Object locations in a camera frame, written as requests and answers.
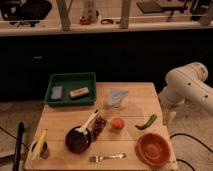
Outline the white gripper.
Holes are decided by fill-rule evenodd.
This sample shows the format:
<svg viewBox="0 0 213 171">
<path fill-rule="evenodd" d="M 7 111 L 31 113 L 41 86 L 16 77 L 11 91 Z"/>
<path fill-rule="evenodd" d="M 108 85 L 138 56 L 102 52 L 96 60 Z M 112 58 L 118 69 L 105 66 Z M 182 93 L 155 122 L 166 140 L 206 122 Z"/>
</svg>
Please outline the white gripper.
<svg viewBox="0 0 213 171">
<path fill-rule="evenodd" d="M 161 108 L 162 108 L 163 124 L 169 125 L 175 118 L 176 112 L 168 109 L 164 105 L 162 105 Z"/>
</svg>

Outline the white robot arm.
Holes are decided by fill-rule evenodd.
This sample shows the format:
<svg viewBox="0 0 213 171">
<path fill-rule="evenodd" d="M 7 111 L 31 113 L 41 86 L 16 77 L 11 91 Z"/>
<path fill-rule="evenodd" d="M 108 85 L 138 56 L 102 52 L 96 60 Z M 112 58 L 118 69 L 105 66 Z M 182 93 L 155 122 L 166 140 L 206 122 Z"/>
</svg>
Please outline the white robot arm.
<svg viewBox="0 0 213 171">
<path fill-rule="evenodd" d="M 166 86 L 158 94 L 163 124 L 169 125 L 176 116 L 174 108 L 190 100 L 213 115 L 213 88 L 205 84 L 206 66 L 193 62 L 170 70 L 165 77 Z"/>
</svg>

